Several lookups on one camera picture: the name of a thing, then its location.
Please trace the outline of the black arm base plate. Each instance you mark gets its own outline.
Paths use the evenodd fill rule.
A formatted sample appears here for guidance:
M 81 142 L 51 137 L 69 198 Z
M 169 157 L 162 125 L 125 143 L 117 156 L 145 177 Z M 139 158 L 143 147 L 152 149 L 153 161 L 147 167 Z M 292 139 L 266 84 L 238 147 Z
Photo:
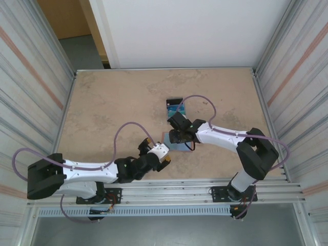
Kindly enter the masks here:
M 244 192 L 239 192 L 232 186 L 214 186 L 209 189 L 213 202 L 250 202 L 258 201 L 254 186 L 249 186 Z
M 121 188 L 104 188 L 100 192 L 97 191 L 96 195 L 92 198 L 83 199 L 76 198 L 76 204 L 120 204 L 122 197 Z

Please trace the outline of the brown wooden door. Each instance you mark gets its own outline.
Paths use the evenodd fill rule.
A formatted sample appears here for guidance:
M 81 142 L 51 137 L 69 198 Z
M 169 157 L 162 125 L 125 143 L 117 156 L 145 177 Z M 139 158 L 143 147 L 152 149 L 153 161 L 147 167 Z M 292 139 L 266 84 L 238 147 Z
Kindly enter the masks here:
M 89 26 L 91 35 L 93 37 L 95 46 L 97 48 L 98 54 L 101 59 L 101 62 L 105 69 L 110 69 L 111 66 L 109 63 L 109 59 L 108 59 L 106 51 L 105 51 L 105 47 L 104 47 L 97 23 L 96 23 L 96 19 L 94 17 L 93 11 L 92 11 L 90 1 L 89 0 L 79 0 L 79 3 L 81 5 L 85 19 L 87 21 L 87 24 Z

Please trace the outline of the aluminium rail frame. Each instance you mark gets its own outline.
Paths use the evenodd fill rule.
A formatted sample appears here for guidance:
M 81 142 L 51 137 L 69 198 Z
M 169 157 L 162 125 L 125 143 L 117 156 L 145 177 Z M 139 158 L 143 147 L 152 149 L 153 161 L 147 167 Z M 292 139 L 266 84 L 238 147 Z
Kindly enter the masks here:
M 210 188 L 225 186 L 228 178 L 141 180 L 126 184 L 107 184 L 121 188 L 121 206 L 199 205 L 212 203 Z M 256 183 L 258 204 L 303 203 L 305 196 L 298 183 L 280 177 L 267 177 Z

